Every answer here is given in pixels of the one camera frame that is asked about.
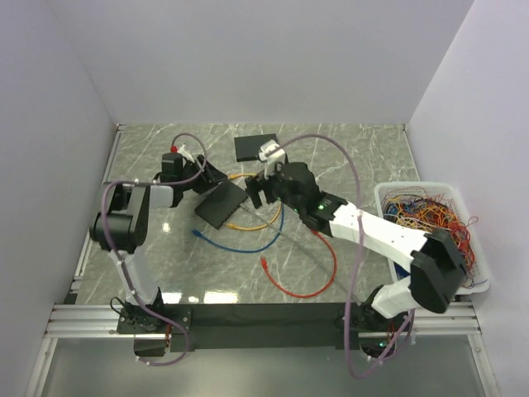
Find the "black TP-Link network switch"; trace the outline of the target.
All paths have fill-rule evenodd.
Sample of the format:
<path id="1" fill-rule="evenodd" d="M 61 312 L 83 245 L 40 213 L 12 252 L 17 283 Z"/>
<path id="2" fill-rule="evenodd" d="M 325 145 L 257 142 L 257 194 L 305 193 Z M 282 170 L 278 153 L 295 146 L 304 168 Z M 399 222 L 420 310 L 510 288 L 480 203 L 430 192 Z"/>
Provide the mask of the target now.
<path id="1" fill-rule="evenodd" d="M 220 229 L 229 217 L 248 199 L 245 190 L 230 180 L 220 183 L 195 209 L 195 214 L 215 229 Z"/>

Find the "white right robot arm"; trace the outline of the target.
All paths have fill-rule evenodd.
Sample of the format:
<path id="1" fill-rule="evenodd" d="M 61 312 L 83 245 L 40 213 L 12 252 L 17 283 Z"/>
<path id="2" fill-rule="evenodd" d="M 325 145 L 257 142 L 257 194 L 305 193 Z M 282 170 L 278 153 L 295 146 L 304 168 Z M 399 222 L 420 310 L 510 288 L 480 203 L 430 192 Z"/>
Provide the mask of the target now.
<path id="1" fill-rule="evenodd" d="M 385 328 L 400 313 L 423 308 L 444 313 L 466 277 L 466 266 L 448 231 L 424 232 L 374 216 L 353 203 L 319 188 L 302 162 L 261 171 L 246 178 L 246 192 L 255 208 L 279 201 L 302 223 L 389 258 L 407 277 L 375 289 L 364 303 L 364 321 L 373 330 Z"/>

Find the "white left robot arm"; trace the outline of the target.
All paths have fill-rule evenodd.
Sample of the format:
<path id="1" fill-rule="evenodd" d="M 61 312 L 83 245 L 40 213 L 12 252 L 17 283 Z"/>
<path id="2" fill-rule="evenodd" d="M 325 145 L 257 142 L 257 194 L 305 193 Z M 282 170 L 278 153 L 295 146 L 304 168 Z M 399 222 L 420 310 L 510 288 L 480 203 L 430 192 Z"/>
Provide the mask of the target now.
<path id="1" fill-rule="evenodd" d="M 147 269 L 141 247 L 148 233 L 150 211 L 177 208 L 183 194 L 204 194 L 227 180 L 203 155 L 165 153 L 160 171 L 147 183 L 117 181 L 103 184 L 102 202 L 95 210 L 89 235 L 114 261 L 126 291 L 128 309 L 140 307 L 136 321 L 147 332 L 165 325 L 160 287 Z"/>

